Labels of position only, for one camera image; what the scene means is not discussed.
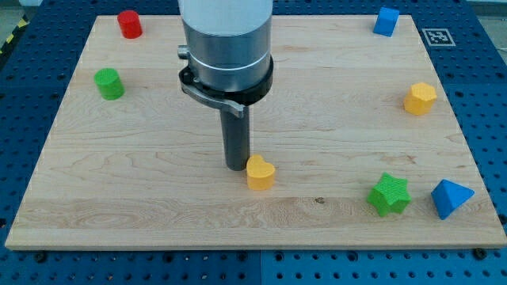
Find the black clamp ring with lever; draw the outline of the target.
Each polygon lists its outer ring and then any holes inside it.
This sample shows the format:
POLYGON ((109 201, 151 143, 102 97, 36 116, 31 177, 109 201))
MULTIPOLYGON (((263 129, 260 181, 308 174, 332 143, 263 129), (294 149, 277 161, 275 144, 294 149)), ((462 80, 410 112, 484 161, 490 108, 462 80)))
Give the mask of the black clamp ring with lever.
POLYGON ((273 68, 273 57, 270 56, 269 69, 263 79, 253 87, 234 92, 219 91, 195 82, 194 74, 189 66, 181 70, 178 77, 181 90, 192 99, 209 108, 229 112, 241 119, 246 107, 257 103, 269 93, 273 84, 273 68))

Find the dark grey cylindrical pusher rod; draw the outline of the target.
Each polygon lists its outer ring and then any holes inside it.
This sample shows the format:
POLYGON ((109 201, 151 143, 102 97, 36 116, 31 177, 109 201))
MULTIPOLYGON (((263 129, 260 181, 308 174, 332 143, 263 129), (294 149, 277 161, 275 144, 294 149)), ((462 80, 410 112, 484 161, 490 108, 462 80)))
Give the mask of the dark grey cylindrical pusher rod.
POLYGON ((229 169, 243 171, 250 157, 250 110, 244 108, 242 118, 220 112, 225 162, 229 169))

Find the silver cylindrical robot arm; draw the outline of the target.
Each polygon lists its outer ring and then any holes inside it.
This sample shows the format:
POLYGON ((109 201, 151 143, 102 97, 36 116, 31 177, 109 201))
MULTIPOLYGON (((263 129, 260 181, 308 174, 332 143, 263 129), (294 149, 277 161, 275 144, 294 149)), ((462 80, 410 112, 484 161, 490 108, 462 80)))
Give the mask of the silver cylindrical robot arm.
POLYGON ((273 83, 273 1, 179 0, 186 43, 177 49, 187 62, 181 89, 219 110, 226 165, 242 171, 250 156, 249 107, 273 83))

